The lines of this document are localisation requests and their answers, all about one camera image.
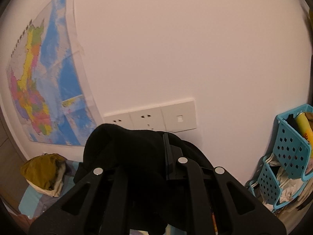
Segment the teal grey bed sheet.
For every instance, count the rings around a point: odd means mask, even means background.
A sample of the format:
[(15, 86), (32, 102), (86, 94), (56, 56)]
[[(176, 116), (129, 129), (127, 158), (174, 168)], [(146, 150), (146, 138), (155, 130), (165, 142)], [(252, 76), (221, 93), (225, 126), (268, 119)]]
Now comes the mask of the teal grey bed sheet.
[(66, 172), (63, 176), (64, 185), (59, 197), (50, 197), (41, 194), (29, 185), (19, 204), (20, 213), (26, 215), (29, 219), (32, 219), (46, 212), (47, 209), (54, 205), (54, 203), (75, 186), (73, 179), (77, 172), (78, 165), (79, 162), (77, 161), (66, 161)]

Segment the white wall socket panel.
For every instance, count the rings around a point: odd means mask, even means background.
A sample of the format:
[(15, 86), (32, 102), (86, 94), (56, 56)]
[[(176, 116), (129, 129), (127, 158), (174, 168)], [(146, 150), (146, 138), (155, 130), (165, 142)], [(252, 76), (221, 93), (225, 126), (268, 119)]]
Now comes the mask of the white wall socket panel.
[(126, 129), (171, 133), (197, 128), (195, 101), (193, 99), (107, 113), (103, 116), (103, 121)]

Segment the yellow cylindrical can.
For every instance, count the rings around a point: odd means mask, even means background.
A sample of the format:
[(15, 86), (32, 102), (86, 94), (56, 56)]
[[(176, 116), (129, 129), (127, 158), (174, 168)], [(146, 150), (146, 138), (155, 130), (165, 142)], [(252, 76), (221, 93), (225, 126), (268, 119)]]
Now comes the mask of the yellow cylindrical can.
[(307, 140), (309, 144), (312, 144), (312, 129), (304, 112), (296, 117), (296, 123), (299, 127), (300, 135)]

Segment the upper blue perforated basket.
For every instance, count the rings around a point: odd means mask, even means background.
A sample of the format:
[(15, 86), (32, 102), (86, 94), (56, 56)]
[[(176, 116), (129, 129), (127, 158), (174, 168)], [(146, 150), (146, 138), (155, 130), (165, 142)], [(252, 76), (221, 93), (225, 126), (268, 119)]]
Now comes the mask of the upper blue perforated basket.
[(273, 154), (291, 179), (307, 181), (312, 172), (306, 172), (309, 165), (311, 146), (288, 122), (288, 116), (296, 118), (299, 114), (312, 111), (312, 106), (304, 104), (276, 116), (278, 122), (277, 136)]

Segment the olive green folded garment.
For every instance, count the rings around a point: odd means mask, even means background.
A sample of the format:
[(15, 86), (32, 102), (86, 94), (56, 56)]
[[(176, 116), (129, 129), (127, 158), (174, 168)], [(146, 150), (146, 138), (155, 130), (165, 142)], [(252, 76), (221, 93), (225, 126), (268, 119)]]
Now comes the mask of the olive green folded garment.
[(60, 166), (66, 163), (66, 158), (53, 154), (36, 156), (20, 168), (21, 175), (36, 186), (52, 190), (58, 176)]

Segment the colourful wall map poster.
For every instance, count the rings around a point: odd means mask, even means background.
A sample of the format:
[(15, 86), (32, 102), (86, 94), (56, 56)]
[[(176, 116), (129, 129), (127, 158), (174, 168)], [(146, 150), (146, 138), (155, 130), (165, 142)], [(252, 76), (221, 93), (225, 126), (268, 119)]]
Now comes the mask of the colourful wall map poster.
[(84, 146), (101, 122), (82, 63), (73, 0), (50, 0), (29, 22), (6, 74), (30, 141)]

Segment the lower blue perforated basket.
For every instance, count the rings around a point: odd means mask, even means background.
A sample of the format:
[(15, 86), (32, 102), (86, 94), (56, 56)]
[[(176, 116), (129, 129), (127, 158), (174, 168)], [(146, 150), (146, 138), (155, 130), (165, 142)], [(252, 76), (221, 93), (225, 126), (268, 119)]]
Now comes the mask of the lower blue perforated basket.
[(259, 175), (249, 182), (248, 190), (271, 212), (275, 212), (295, 200), (306, 184), (300, 178), (289, 178), (276, 156), (271, 154), (262, 158)]

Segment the blue perforated basket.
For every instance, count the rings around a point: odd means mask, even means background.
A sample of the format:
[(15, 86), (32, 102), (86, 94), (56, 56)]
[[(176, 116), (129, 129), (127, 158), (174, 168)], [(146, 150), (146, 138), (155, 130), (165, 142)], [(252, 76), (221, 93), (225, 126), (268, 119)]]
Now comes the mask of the blue perforated basket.
[(262, 158), (259, 175), (249, 182), (248, 190), (271, 212), (275, 212), (295, 200), (306, 184), (300, 178), (289, 178), (276, 156), (271, 154)]
[(312, 106), (304, 104), (276, 116), (278, 122), (277, 136), (273, 154), (291, 179), (307, 181), (312, 172), (306, 172), (309, 165), (311, 146), (288, 122), (288, 116), (296, 118), (299, 114), (312, 111)]

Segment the large black garment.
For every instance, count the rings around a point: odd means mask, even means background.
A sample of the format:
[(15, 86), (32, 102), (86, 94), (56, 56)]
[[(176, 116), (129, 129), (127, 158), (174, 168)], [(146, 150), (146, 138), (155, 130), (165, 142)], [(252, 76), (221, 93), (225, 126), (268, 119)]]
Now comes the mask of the large black garment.
[(78, 183), (96, 168), (101, 178), (83, 225), (85, 234), (213, 234), (203, 169), (205, 155), (174, 134), (98, 126), (87, 139)]

